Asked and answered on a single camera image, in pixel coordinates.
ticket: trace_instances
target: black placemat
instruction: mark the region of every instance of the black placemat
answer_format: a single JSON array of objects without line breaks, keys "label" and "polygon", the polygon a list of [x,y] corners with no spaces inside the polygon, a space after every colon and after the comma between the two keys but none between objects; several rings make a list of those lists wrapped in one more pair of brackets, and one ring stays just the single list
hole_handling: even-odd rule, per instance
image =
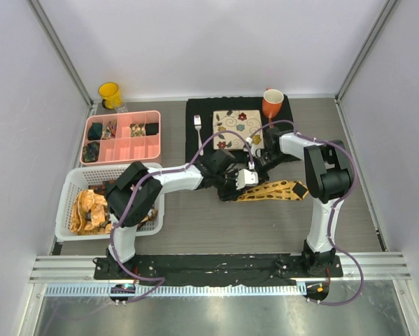
[{"label": "black placemat", "polygon": [[[221,97],[221,98],[204,98],[189,99],[186,103],[186,162],[189,162],[198,150],[198,135],[194,126],[194,116],[201,117],[201,142],[204,142],[213,134],[213,112],[220,110],[259,110],[261,113],[262,124],[268,123],[268,119],[262,114],[262,97]],[[288,97],[284,97],[284,102],[278,115],[273,118],[276,120],[293,121],[292,110]],[[289,124],[277,124],[275,127],[280,130],[292,130]],[[214,153],[212,142],[204,148],[204,155],[212,155]],[[242,150],[231,150],[238,162],[246,162],[247,152]],[[297,160],[291,155],[287,161]]]}]

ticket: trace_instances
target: floral plate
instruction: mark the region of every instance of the floral plate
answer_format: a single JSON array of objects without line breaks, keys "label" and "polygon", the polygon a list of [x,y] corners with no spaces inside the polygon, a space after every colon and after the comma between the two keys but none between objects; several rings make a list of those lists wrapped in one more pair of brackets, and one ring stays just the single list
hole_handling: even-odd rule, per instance
[{"label": "floral plate", "polygon": [[[212,125],[213,133],[231,130],[246,139],[262,126],[262,121],[260,120],[259,110],[226,110],[214,111]],[[257,145],[257,148],[264,148],[262,130],[253,137],[253,143]],[[243,142],[230,133],[217,135],[213,140],[213,144],[214,149],[243,150]]]}]

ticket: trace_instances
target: orange mug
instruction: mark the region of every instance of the orange mug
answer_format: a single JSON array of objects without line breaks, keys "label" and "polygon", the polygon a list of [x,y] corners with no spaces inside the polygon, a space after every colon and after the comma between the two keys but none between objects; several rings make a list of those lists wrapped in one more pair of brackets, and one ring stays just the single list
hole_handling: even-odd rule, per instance
[{"label": "orange mug", "polygon": [[264,92],[264,100],[262,100],[262,112],[270,122],[271,119],[276,117],[276,115],[279,113],[283,101],[284,94],[279,90],[271,89],[268,87],[267,91]]}]

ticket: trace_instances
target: white fork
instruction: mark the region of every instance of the white fork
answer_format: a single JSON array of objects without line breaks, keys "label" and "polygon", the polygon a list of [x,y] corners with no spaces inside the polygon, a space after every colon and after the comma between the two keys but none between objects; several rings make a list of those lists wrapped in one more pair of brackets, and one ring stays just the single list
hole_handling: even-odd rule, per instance
[{"label": "white fork", "polygon": [[198,133],[198,148],[200,148],[201,147],[201,136],[200,136],[201,118],[199,115],[194,115],[194,126]]}]

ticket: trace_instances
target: pink organizer box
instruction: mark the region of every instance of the pink organizer box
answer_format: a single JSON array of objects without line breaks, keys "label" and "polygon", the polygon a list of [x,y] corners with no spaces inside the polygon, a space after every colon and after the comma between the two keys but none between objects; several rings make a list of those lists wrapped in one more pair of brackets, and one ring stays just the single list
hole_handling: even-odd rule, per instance
[{"label": "pink organizer box", "polygon": [[[83,162],[83,146],[93,140],[88,140],[88,131],[92,123],[101,123],[102,127],[116,120],[116,138],[94,140],[100,143],[99,159],[96,162]],[[159,123],[156,135],[131,137],[131,124]],[[94,115],[86,120],[83,135],[80,161],[84,166],[101,166],[130,163],[133,161],[161,163],[161,115],[158,111],[142,111],[106,115]]]}]

